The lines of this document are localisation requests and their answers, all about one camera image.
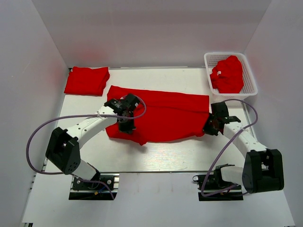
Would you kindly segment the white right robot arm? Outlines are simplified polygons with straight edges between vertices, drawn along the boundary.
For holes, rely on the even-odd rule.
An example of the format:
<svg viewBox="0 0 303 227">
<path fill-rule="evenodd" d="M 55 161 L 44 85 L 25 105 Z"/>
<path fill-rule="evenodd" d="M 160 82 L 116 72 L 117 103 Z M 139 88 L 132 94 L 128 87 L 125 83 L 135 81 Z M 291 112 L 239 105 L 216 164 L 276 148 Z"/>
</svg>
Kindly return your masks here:
<svg viewBox="0 0 303 227">
<path fill-rule="evenodd" d="M 243 126 L 238 117 L 230 116 L 225 102 L 211 104 L 211 110 L 203 132 L 215 136 L 221 133 L 229 141 L 206 173 L 201 186 L 201 195 L 213 196 L 239 185 L 243 186 L 249 194 L 282 190 L 285 182 L 281 152 L 277 149 L 269 149 L 258 142 L 247 131 L 252 124 Z M 233 144 L 244 156 L 243 167 L 230 164 L 216 165 L 230 144 Z"/>
</svg>

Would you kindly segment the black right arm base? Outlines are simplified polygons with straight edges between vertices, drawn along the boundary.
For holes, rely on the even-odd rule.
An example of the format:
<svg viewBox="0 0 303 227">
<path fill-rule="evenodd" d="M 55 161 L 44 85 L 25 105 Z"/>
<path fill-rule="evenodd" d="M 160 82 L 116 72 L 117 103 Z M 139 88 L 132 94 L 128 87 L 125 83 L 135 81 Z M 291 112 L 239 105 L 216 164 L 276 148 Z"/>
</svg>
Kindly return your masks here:
<svg viewBox="0 0 303 227">
<path fill-rule="evenodd" d="M 222 190 L 226 187 L 230 187 L 233 185 L 233 183 L 231 183 L 231 182 L 223 181 L 222 176 L 221 176 L 221 169 L 223 167 L 230 167 L 230 166 L 234 166 L 234 165 L 225 164 L 225 165 L 217 166 L 215 168 L 215 170 L 212 173 L 210 173 L 210 175 L 206 181 L 206 184 L 205 184 L 205 189 L 204 189 L 205 194 L 219 191 L 219 190 Z M 212 196 L 208 196 L 208 197 L 202 196 L 201 189 L 202 189 L 202 185 L 203 185 L 205 177 L 206 177 L 206 174 L 195 175 L 192 178 L 193 182 L 198 185 L 197 189 L 198 189 L 199 201 L 242 201 L 243 200 L 242 188 L 240 185 L 238 185 L 232 189 L 225 190 L 224 192 L 217 193 Z"/>
</svg>

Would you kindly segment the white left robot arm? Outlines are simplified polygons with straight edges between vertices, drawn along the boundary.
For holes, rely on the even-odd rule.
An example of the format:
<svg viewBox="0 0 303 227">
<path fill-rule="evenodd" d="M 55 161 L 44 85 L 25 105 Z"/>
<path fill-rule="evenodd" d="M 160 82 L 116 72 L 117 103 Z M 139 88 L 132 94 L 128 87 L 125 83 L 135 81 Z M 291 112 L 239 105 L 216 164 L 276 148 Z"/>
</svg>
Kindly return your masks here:
<svg viewBox="0 0 303 227">
<path fill-rule="evenodd" d="M 111 99 L 92 116 L 82 122 L 62 129 L 53 130 L 46 158 L 65 175 L 84 180 L 85 185 L 94 189 L 99 186 L 100 172 L 80 157 L 80 149 L 91 138 L 107 127 L 117 124 L 118 131 L 132 134 L 135 130 L 134 110 L 145 104 L 139 97 L 128 94 L 121 99 Z"/>
</svg>

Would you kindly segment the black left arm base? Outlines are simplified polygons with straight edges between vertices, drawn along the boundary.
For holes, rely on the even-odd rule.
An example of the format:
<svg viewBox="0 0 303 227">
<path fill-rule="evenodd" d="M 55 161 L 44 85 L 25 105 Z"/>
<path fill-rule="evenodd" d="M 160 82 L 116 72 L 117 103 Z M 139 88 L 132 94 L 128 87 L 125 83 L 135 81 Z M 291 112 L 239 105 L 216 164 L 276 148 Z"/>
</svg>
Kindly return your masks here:
<svg viewBox="0 0 303 227">
<path fill-rule="evenodd" d="M 82 182 L 76 177 L 72 178 L 69 200 L 71 201 L 113 201 L 116 198 L 119 186 L 119 174 L 101 174 L 102 183 Z"/>
</svg>

